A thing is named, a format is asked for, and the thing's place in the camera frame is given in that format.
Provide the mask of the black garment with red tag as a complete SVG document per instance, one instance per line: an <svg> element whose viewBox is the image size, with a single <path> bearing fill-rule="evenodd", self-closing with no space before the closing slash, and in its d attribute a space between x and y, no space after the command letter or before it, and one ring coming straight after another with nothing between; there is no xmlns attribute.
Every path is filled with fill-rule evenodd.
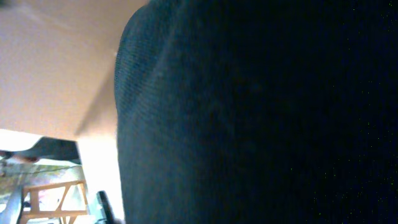
<svg viewBox="0 0 398 224"><path fill-rule="evenodd" d="M397 1L150 1L114 72L126 223L396 223Z"/></svg>

